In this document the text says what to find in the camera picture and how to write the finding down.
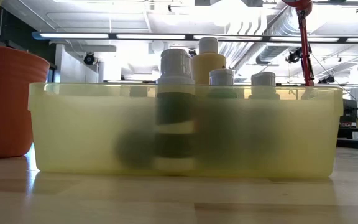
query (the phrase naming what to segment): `orange flower pot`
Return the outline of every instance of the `orange flower pot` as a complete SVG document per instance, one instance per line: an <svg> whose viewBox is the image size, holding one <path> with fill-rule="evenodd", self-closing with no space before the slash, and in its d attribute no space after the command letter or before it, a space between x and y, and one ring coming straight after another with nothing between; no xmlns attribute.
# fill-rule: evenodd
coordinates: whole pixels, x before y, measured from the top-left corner
<svg viewBox="0 0 358 224"><path fill-rule="evenodd" d="M44 82L49 63L27 52L0 47L0 158L22 156L32 144L29 84Z"/></svg>

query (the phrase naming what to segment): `wooden tabletop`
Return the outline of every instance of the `wooden tabletop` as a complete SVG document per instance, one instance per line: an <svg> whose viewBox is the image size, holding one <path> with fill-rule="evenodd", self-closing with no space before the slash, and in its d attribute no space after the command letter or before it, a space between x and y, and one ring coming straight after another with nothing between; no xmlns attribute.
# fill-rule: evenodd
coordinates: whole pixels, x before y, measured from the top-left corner
<svg viewBox="0 0 358 224"><path fill-rule="evenodd" d="M325 180L113 177L0 159L0 223L357 223L358 150Z"/></svg>

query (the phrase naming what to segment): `yellow bottle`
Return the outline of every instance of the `yellow bottle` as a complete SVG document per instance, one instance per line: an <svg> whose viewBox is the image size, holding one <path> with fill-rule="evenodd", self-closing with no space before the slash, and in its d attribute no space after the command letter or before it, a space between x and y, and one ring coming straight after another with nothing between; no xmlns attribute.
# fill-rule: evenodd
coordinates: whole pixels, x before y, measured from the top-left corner
<svg viewBox="0 0 358 224"><path fill-rule="evenodd" d="M191 76L197 85L209 85L209 73L226 68L226 57L218 54L218 40L203 37L199 42L200 54L193 57Z"/></svg>

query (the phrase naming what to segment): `translucent plastic bin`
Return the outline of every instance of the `translucent plastic bin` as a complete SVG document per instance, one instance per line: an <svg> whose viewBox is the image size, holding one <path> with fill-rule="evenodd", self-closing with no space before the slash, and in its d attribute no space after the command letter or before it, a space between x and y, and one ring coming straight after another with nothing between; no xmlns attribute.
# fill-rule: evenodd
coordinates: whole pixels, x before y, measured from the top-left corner
<svg viewBox="0 0 358 224"><path fill-rule="evenodd" d="M342 107L340 88L317 87L34 83L29 96L40 170L117 175L328 177Z"/></svg>

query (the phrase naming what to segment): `white cap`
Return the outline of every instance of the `white cap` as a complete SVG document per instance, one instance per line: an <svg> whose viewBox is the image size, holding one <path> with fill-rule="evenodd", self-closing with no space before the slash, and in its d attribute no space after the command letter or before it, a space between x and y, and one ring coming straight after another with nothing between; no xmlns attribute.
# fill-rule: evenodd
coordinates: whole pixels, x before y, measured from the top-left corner
<svg viewBox="0 0 358 224"><path fill-rule="evenodd" d="M261 72L251 76L253 86L276 86L276 74L273 72Z"/></svg>
<svg viewBox="0 0 358 224"><path fill-rule="evenodd" d="M218 53L218 40L215 37L203 37L198 42L200 54Z"/></svg>
<svg viewBox="0 0 358 224"><path fill-rule="evenodd" d="M161 53L161 77L191 77L191 58L183 49L168 49Z"/></svg>
<svg viewBox="0 0 358 224"><path fill-rule="evenodd" d="M209 73L210 85L233 85L235 71L231 69L216 69Z"/></svg>

